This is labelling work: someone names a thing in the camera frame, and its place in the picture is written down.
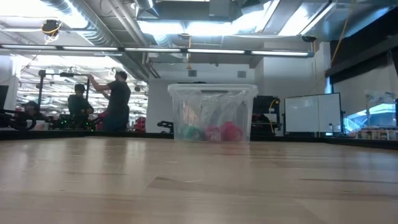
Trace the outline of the teal bandage roll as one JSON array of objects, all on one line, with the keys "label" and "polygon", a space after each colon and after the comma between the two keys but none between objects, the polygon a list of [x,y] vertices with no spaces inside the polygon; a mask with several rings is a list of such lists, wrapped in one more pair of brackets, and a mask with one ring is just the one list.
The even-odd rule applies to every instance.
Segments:
[{"label": "teal bandage roll", "polygon": [[181,137],[186,141],[201,141],[203,139],[203,132],[196,126],[185,125],[182,127]]}]

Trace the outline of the pink bandage roll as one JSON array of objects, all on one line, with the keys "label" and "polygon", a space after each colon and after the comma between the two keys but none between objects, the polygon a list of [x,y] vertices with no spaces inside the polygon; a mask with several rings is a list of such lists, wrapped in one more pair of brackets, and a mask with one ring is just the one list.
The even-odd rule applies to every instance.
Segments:
[{"label": "pink bandage roll", "polygon": [[205,129],[205,139],[210,142],[221,141],[221,131],[217,126],[209,126]]}]

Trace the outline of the clear plastic storage box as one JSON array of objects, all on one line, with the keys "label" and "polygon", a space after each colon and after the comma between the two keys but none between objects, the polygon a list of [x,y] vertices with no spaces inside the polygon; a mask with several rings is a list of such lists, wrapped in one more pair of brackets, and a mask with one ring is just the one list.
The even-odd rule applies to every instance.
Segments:
[{"label": "clear plastic storage box", "polygon": [[172,97],[174,139],[181,137],[182,127],[196,126],[203,132],[209,126],[221,127],[225,122],[233,122],[243,131],[240,142],[249,143],[253,101],[258,94],[257,86],[251,84],[178,83],[168,86]]}]

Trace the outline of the black chair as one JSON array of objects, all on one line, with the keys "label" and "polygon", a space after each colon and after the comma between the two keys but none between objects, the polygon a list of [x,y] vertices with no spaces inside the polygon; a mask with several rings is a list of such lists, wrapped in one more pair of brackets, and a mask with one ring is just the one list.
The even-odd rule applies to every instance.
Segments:
[{"label": "black chair", "polygon": [[173,122],[170,122],[170,121],[159,121],[157,123],[157,126],[160,127],[160,128],[168,129],[168,131],[162,131],[162,133],[170,133],[170,134],[174,133],[174,123]]}]

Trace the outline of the black equipment cabinet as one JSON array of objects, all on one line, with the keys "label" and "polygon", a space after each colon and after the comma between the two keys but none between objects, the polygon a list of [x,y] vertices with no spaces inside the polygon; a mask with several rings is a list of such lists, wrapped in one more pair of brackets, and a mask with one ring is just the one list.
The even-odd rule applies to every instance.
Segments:
[{"label": "black equipment cabinet", "polygon": [[276,96],[256,96],[253,101],[251,135],[275,136],[281,127],[280,99]]}]

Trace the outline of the whiteboard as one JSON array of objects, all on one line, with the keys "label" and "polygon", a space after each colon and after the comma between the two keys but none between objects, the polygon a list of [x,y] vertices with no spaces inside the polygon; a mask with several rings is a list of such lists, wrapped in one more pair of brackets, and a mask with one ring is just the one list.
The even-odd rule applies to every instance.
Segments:
[{"label": "whiteboard", "polygon": [[295,96],[284,100],[286,133],[342,133],[339,93]]}]

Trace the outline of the white plastic bin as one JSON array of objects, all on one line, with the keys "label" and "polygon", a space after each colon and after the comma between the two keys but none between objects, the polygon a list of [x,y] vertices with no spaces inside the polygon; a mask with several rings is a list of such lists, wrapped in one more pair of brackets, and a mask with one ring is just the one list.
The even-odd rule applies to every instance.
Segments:
[{"label": "white plastic bin", "polygon": [[47,131],[49,129],[49,123],[46,121],[37,120],[32,131]]}]

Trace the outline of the row of snack boxes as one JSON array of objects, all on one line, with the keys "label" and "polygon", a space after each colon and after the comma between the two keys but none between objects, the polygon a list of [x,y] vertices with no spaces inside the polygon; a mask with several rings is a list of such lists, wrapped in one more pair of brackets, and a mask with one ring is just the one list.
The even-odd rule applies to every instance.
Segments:
[{"label": "row of snack boxes", "polygon": [[398,127],[370,126],[354,132],[356,139],[398,141]]}]

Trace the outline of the large black panel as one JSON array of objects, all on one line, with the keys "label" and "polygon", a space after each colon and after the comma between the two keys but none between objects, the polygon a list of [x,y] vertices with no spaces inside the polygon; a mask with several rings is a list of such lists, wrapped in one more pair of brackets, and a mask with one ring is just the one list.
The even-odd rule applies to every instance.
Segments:
[{"label": "large black panel", "polygon": [[398,7],[342,41],[330,42],[329,83],[342,82],[391,63],[398,74]]}]

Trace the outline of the black monitor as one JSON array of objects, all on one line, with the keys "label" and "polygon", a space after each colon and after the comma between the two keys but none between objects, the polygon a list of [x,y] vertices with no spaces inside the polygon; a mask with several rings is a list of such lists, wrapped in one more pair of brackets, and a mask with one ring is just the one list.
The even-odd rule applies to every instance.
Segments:
[{"label": "black monitor", "polygon": [[0,85],[0,110],[4,109],[4,105],[6,103],[8,89],[9,89],[8,85]]}]

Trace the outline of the black gantry frame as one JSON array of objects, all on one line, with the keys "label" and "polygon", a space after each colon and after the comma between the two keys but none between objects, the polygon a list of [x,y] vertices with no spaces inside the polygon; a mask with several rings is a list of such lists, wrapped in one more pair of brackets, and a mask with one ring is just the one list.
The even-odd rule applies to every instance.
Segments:
[{"label": "black gantry frame", "polygon": [[[70,77],[74,77],[74,76],[87,76],[89,74],[78,74],[78,73],[68,73],[68,72],[60,72],[60,73],[47,73],[45,70],[39,70],[39,77],[40,77],[40,83],[39,83],[39,97],[38,97],[38,109],[41,109],[41,102],[42,102],[42,92],[43,92],[43,86],[44,86],[44,78],[47,75],[56,75],[59,77],[64,77],[64,78],[70,78]],[[86,83],[86,100],[88,101],[88,97],[89,97],[89,88],[90,88],[90,80],[87,78],[87,83]],[[75,123],[75,114],[73,114],[70,118],[71,122]],[[82,117],[82,116],[78,116],[78,123],[86,123],[88,121],[88,118],[86,117]]]}]

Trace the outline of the silver ventilation duct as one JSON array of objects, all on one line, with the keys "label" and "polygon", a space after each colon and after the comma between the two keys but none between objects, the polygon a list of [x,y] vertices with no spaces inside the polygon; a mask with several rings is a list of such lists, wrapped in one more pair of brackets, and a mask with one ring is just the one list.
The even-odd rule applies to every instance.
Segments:
[{"label": "silver ventilation duct", "polygon": [[[82,33],[89,43],[95,47],[121,47],[122,43],[106,27],[105,23],[96,15],[94,10],[85,0],[40,0],[46,6],[60,12],[63,16],[73,13],[83,16],[88,21]],[[135,79],[148,82],[149,78],[160,78],[159,74],[150,66],[142,63],[142,56],[133,57],[131,54],[122,53],[122,56],[111,56],[112,59],[122,64],[124,69]]]}]

